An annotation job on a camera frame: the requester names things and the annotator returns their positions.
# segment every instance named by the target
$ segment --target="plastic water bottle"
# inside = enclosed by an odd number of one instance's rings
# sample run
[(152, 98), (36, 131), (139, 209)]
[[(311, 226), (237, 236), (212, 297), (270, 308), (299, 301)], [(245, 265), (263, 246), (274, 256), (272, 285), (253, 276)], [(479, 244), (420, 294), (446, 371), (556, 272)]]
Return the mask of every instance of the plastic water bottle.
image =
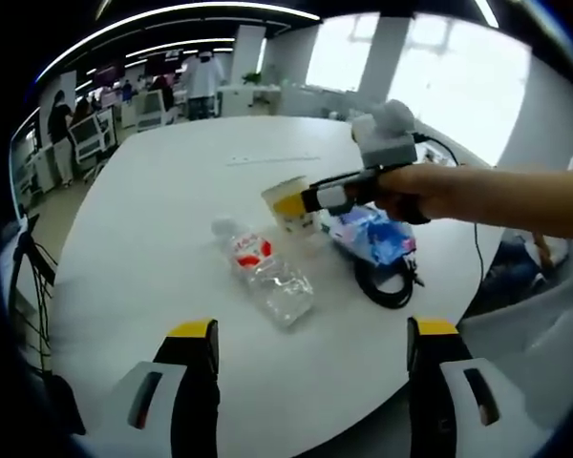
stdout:
[(212, 232), (236, 275), (275, 323), (288, 327), (310, 310), (308, 279), (276, 254), (269, 241), (231, 218), (213, 221)]

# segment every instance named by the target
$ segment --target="round table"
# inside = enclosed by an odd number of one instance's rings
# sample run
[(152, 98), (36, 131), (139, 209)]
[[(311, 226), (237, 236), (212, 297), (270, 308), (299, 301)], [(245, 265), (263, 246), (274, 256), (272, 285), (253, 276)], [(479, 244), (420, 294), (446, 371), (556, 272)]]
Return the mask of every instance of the round table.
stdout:
[[(479, 281), (474, 226), (416, 226), (426, 287), (387, 310), (370, 302), (322, 235), (281, 236), (260, 193), (290, 177), (360, 168), (350, 126), (278, 116), (212, 119), (128, 138), (89, 191), (64, 245), (51, 322), (53, 368), (88, 429), (116, 382), (152, 361), (184, 321), (219, 321), (220, 456), (288, 457), (354, 425), (407, 382), (406, 320), (457, 323)], [(211, 221), (231, 215), (273, 234), (309, 278), (314, 310), (279, 330), (232, 278)], [(479, 226), (488, 266), (500, 228)]]

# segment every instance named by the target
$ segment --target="yellow label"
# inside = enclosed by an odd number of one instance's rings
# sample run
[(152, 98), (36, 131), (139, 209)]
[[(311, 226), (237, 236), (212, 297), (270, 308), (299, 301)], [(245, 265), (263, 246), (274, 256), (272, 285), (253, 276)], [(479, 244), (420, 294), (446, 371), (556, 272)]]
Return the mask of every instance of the yellow label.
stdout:
[(175, 327), (168, 333), (168, 337), (206, 337), (208, 325), (212, 318), (197, 320), (196, 322), (185, 322)]
[(418, 331), (420, 335), (441, 335), (441, 334), (458, 334), (455, 326), (446, 320), (439, 319), (419, 319), (416, 318), (418, 323)]

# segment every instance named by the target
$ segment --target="blue plastic bag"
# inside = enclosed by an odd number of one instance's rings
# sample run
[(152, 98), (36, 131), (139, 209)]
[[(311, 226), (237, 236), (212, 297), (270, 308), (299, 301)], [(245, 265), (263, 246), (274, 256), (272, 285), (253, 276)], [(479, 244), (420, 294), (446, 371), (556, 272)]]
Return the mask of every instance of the blue plastic bag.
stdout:
[(394, 221), (370, 206), (356, 206), (322, 222), (329, 236), (346, 251), (372, 265), (388, 266), (412, 253), (416, 242), (408, 223)]

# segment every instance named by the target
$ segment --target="paper cup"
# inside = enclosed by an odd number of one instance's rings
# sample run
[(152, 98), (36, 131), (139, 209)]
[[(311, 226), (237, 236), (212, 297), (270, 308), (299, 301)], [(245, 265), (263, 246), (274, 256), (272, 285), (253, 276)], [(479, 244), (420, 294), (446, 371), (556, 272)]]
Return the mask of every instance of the paper cup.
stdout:
[(290, 218), (274, 211), (274, 203), (293, 194), (301, 193), (308, 188), (306, 177), (295, 177), (278, 183), (261, 193), (269, 211), (278, 223), (278, 226), (284, 231), (299, 237), (307, 237), (316, 231), (314, 227), (314, 215), (307, 213), (298, 218)]

